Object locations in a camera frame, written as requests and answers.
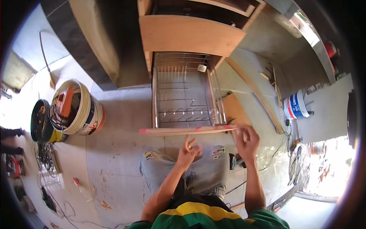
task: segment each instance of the white bucket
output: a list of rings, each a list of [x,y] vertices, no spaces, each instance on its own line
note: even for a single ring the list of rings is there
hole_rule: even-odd
[[[68,128],[59,130],[53,126],[54,129],[64,134],[76,133],[80,135],[88,135],[100,130],[105,119],[104,107],[98,100],[90,95],[86,86],[79,81],[68,80],[64,82],[55,92],[52,101],[56,101],[55,98],[60,94],[60,92],[64,91],[68,87],[72,87],[74,89],[74,93],[81,92],[79,110],[74,121]],[[53,112],[53,107],[54,106],[51,106],[50,108],[51,113]]]
[[[296,94],[291,95],[283,101],[283,111],[288,119],[310,116],[305,107],[302,90],[299,90]]]

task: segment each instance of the wire rack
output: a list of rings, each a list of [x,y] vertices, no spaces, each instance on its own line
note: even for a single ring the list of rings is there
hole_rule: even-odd
[[[226,124],[219,81],[208,60],[201,53],[155,55],[155,128]]]

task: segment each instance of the bucket label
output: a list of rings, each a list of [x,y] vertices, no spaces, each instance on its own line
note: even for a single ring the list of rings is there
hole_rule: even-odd
[[[93,117],[94,117],[94,100],[93,100],[93,97],[90,97],[90,112],[89,112],[89,116],[86,119],[86,122],[84,123],[83,127],[78,132],[82,132],[83,130],[85,130],[89,126],[89,124],[92,121]]]
[[[298,102],[298,99],[297,99],[297,94],[291,95],[290,96],[290,101],[291,101],[291,109],[292,109],[292,112],[293,112],[294,116],[296,118],[303,117],[303,114],[300,110],[299,102]]]

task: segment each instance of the wood shavings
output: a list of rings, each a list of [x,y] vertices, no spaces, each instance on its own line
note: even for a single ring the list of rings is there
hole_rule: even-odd
[[[107,204],[106,202],[104,202],[104,201],[102,201],[102,207],[103,207],[103,208],[105,208],[106,210],[111,209],[111,208],[108,206],[108,204]]]

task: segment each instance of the ripped jeans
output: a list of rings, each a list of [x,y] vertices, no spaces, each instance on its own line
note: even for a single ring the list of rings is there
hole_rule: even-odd
[[[151,193],[159,189],[172,170],[175,161],[160,151],[145,152],[140,163],[140,173],[145,177]],[[221,145],[202,150],[202,158],[193,162],[183,174],[184,193],[215,195],[221,200],[226,192],[229,176],[229,153]]]

